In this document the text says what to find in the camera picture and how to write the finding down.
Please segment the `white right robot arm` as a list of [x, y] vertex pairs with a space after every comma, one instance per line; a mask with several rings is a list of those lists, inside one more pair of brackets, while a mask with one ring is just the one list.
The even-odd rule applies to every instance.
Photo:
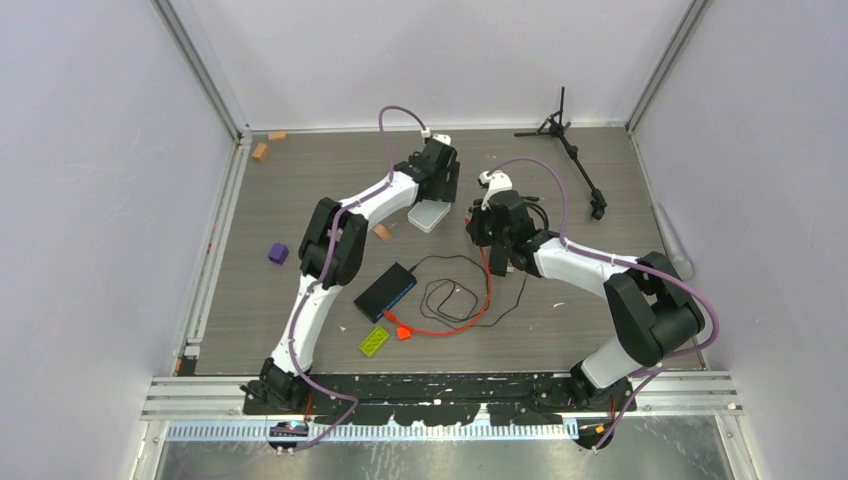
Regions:
[[566, 383], [584, 410], [598, 409], [616, 382], [661, 363], [705, 327], [692, 293], [659, 252], [615, 257], [563, 240], [535, 225], [528, 201], [514, 190], [477, 199], [469, 212], [466, 231], [474, 244], [501, 251], [519, 271], [606, 301], [615, 335], [578, 362]]

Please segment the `black power adapter with cord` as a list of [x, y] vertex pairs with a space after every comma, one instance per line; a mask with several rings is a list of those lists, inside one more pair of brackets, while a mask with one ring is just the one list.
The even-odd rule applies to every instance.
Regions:
[[[484, 272], [484, 267], [475, 260], [472, 260], [470, 257], [465, 255], [428, 255], [423, 259], [419, 260], [415, 264], [413, 264], [409, 271], [410, 273], [415, 272], [417, 267], [421, 266], [428, 260], [465, 260], [470, 263], [472, 266], [476, 267], [482, 273]], [[520, 306], [523, 294], [525, 292], [527, 286], [528, 276], [525, 275], [522, 279], [522, 283], [520, 289], [518, 290], [518, 294], [515, 298], [515, 303], [500, 313], [495, 320], [484, 323], [484, 324], [475, 324], [476, 328], [492, 328], [501, 323], [504, 318], [510, 316], [515, 310]], [[440, 299], [436, 299], [437, 293], [444, 293], [443, 297]], [[468, 296], [471, 300], [471, 306], [468, 309], [467, 313], [464, 314], [452, 314], [445, 311], [444, 307], [448, 305], [454, 297], [460, 297], [462, 295]], [[459, 281], [452, 278], [439, 278], [432, 281], [429, 281], [424, 286], [424, 293], [422, 294], [421, 300], [419, 302], [419, 313], [425, 318], [429, 320], [435, 320], [442, 324], [443, 326], [448, 327], [449, 330], [458, 331], [460, 327], [464, 327], [470, 325], [471, 320], [482, 311], [482, 300], [480, 296], [476, 294], [473, 290], [469, 290], [465, 285], [460, 283]]]

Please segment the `white box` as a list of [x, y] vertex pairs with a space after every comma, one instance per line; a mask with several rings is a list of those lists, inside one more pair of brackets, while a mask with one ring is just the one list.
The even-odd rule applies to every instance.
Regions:
[[422, 200], [408, 211], [407, 219], [422, 232], [430, 233], [449, 213], [451, 206], [450, 202]]

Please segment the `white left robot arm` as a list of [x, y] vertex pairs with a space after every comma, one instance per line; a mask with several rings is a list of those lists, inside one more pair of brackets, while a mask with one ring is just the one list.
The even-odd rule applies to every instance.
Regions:
[[325, 197], [316, 204], [298, 249], [294, 307], [258, 378], [241, 388], [245, 414], [293, 414], [305, 406], [319, 335], [332, 304], [362, 266], [371, 228], [423, 200], [453, 203], [459, 169], [450, 136], [429, 134], [421, 151], [391, 166], [375, 185], [344, 200]]

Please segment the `black network switch box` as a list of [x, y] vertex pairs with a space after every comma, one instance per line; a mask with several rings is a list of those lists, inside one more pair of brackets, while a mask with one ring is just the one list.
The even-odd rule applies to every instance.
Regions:
[[353, 303], [369, 321], [376, 323], [416, 284], [417, 279], [413, 273], [395, 262], [355, 298]]

